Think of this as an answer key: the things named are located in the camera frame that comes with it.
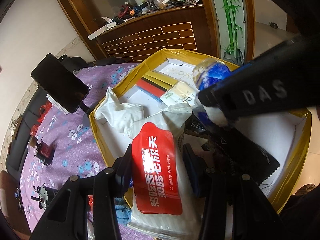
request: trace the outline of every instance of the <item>wooden cabinet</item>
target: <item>wooden cabinet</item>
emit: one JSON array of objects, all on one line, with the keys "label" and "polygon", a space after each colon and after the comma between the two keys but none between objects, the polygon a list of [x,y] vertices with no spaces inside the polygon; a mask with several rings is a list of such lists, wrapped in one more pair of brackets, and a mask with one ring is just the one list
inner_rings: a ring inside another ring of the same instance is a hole
[{"label": "wooden cabinet", "polygon": [[142,62],[156,51],[188,49],[212,56],[209,27],[203,5],[161,10],[137,17],[97,38],[110,56]]}]

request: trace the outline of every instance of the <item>yellow stripe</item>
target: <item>yellow stripe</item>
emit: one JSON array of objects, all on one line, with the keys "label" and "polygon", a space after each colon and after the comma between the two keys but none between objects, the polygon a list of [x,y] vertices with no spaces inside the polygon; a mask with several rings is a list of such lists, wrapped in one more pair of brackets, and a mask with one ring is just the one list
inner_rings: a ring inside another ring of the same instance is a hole
[{"label": "yellow stripe", "polygon": [[161,80],[162,82],[165,82],[169,85],[172,85],[174,86],[176,83],[177,83],[177,80],[172,78],[172,77],[169,77],[165,74],[161,74],[159,72],[155,72],[155,71],[147,71],[146,73],[147,76],[150,76],[150,77],[153,77],[153,78],[156,78],[158,80]]},{"label": "yellow stripe", "polygon": [[159,85],[160,87],[163,87],[164,89],[169,90],[169,89],[172,88],[171,85],[169,85],[169,84],[167,84],[167,83],[165,83],[165,82],[163,82],[163,81],[161,81],[161,80],[159,80],[159,79],[156,79],[156,78],[153,78],[153,77],[150,77],[150,76],[147,76],[147,75],[143,75],[143,77],[144,77],[145,79],[150,80],[150,81],[153,82],[154,84],[157,84],[157,85]]}]

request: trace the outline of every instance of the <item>green bamboo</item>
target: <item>green bamboo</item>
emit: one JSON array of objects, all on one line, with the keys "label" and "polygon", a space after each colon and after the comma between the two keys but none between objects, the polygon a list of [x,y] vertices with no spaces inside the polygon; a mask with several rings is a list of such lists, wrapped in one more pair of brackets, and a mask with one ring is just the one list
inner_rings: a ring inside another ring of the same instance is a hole
[{"label": "green bamboo", "polygon": [[230,6],[231,6],[231,11],[232,11],[232,18],[233,18],[233,26],[234,26],[234,31],[235,31],[235,44],[233,46],[234,48],[234,52],[236,55],[236,58],[238,57],[238,35],[237,35],[237,29],[236,29],[236,16],[235,16],[235,12],[234,12],[234,8],[232,7],[232,0],[230,0]]},{"label": "green bamboo", "polygon": [[227,9],[228,5],[228,0],[223,0],[223,5],[225,7],[225,12],[226,12],[226,18],[227,18],[227,26],[228,26],[228,33],[229,33],[229,40],[230,40],[230,44],[234,44],[233,43],[233,33],[232,33],[232,23],[231,23],[231,17],[230,17],[230,13]]}]

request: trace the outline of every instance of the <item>flower pattern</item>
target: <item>flower pattern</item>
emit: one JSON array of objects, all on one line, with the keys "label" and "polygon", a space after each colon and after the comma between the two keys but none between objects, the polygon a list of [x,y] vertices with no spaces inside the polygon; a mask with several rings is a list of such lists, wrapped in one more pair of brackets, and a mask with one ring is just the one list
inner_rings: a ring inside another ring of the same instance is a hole
[{"label": "flower pattern", "polygon": [[126,75],[127,75],[126,72],[125,72],[125,73],[122,73],[122,74],[119,76],[119,79],[120,79],[120,80],[124,79]]},{"label": "flower pattern", "polygon": [[91,163],[90,163],[90,162],[86,162],[86,163],[84,164],[84,168],[85,168],[87,171],[91,170]]},{"label": "flower pattern", "polygon": [[[137,64],[115,64],[107,67],[101,66],[85,68],[76,73],[76,76],[88,84],[90,93],[86,103],[91,104],[105,96],[105,90],[117,83],[134,69]],[[97,142],[93,137],[90,126],[85,127],[82,122],[83,112],[79,109],[75,114],[64,114],[63,111],[53,106],[40,124],[37,138],[42,138],[45,143],[56,143],[55,156],[51,164],[45,166],[38,159],[33,159],[33,148],[27,155],[25,167],[20,177],[21,195],[25,203],[29,203],[30,196],[37,193],[37,187],[45,183],[48,187],[60,189],[72,174],[81,178],[94,176],[105,168]],[[26,214],[31,230],[43,210],[39,210],[37,202],[33,201],[27,206]]]},{"label": "flower pattern", "polygon": [[69,133],[68,137],[73,136],[74,133],[75,133],[75,130],[70,130],[70,133]]},{"label": "flower pattern", "polygon": [[68,161],[67,160],[63,160],[62,161],[62,166],[63,167],[67,167],[68,166]]},{"label": "flower pattern", "polygon": [[89,130],[89,128],[90,128],[89,126],[85,126],[85,127],[83,127],[82,131],[86,132],[87,130]]},{"label": "flower pattern", "polygon": [[79,132],[81,129],[82,129],[82,127],[83,127],[83,124],[80,124],[80,125],[78,125],[78,127],[77,127],[77,132]]}]

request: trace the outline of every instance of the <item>yellow tape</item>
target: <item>yellow tape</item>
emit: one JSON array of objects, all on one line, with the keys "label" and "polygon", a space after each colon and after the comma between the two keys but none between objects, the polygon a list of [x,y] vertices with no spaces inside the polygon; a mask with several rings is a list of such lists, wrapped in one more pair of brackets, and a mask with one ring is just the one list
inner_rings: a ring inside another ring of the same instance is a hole
[{"label": "yellow tape", "polygon": [[[168,58],[178,59],[183,62],[197,65],[204,59],[212,57],[205,54],[197,53],[194,51],[183,50],[183,49],[161,49],[155,54],[148,57],[145,61],[140,63],[138,66],[134,68],[133,71],[129,73],[116,87],[113,88],[113,91],[117,95],[117,97],[123,96],[130,88],[132,88],[137,81],[143,77],[148,71],[155,69],[160,64],[165,62]],[[232,64],[230,62],[222,60],[228,68],[233,71],[237,69],[239,66]],[[112,166],[115,159],[111,154],[106,142],[103,139],[103,136],[99,130],[98,125],[95,123],[94,114],[98,106],[103,102],[104,98],[100,101],[100,103],[96,106],[93,112],[90,114],[90,123],[92,127],[93,135],[97,141],[97,145],[102,154],[102,158],[105,161],[107,166]],[[302,167],[304,161],[307,156],[310,135],[311,135],[311,113],[306,109],[293,110],[290,111],[291,114],[294,114],[300,118],[306,118],[305,125],[302,130],[302,134],[300,139],[294,148],[290,160],[287,161],[286,166],[284,167],[284,174],[280,178],[280,183],[276,185],[276,189],[269,196],[269,201],[277,212],[280,212],[287,202],[288,198],[291,195],[291,192],[299,179],[300,173],[302,171]],[[132,207],[133,198],[132,198],[132,189],[130,189],[125,194],[125,199]]]},{"label": "yellow tape", "polygon": [[162,74],[162,73],[159,73],[159,72],[156,72],[156,71],[148,71],[146,73],[147,76],[149,77],[153,77],[153,78],[156,78],[158,80],[161,80],[169,85],[172,85],[174,86],[176,83],[177,83],[177,80],[168,76],[168,75],[165,75],[165,74]]},{"label": "yellow tape", "polygon": [[153,77],[150,77],[150,76],[147,76],[147,75],[143,75],[143,77],[144,77],[145,79],[148,79],[149,81],[157,84],[158,86],[163,87],[164,89],[169,90],[169,89],[172,88],[171,85],[169,85],[169,84],[167,84],[167,83],[164,83],[163,81],[158,80],[158,79],[156,79],[156,78],[153,78]]}]

